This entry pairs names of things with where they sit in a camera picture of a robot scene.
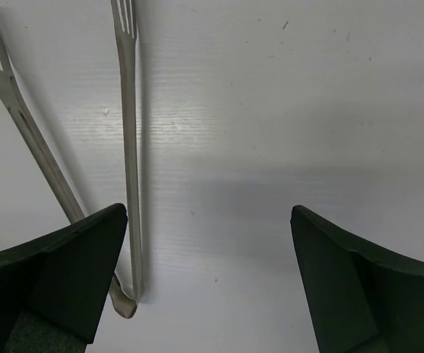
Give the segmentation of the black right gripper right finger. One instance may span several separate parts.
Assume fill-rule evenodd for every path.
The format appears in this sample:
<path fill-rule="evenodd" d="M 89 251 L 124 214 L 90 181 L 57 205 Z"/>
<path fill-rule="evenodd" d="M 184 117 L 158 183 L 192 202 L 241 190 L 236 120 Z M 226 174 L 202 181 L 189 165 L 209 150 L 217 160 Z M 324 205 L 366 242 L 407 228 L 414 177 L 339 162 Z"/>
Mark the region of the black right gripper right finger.
<path fill-rule="evenodd" d="M 290 224 L 320 352 L 424 352 L 423 261 L 302 205 Z"/>

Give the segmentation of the stainless steel serving tongs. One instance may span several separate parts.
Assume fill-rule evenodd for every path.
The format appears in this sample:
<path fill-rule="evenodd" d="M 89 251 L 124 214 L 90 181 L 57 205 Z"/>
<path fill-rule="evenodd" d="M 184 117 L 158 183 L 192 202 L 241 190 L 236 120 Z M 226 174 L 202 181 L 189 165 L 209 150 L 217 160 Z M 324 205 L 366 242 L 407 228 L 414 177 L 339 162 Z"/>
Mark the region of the stainless steel serving tongs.
<path fill-rule="evenodd" d="M 111 7 L 121 79 L 124 166 L 133 296 L 129 297 L 124 292 L 117 276 L 111 280 L 109 295 L 115 311 L 121 317 L 130 319 L 134 316 L 144 292 L 136 129 L 135 69 L 138 32 L 134 1 L 112 1 Z M 83 219 L 85 214 L 80 203 L 21 95 L 1 34 L 0 99 L 68 220 L 75 223 Z"/>

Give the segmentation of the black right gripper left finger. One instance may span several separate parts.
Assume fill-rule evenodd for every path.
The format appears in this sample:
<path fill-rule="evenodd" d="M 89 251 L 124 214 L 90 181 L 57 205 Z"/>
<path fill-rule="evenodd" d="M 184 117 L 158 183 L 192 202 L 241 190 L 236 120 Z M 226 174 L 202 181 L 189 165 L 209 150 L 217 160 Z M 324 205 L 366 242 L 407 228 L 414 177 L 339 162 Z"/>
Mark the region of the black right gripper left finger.
<path fill-rule="evenodd" d="M 0 352 L 84 352 L 127 228 L 123 204 L 0 251 Z"/>

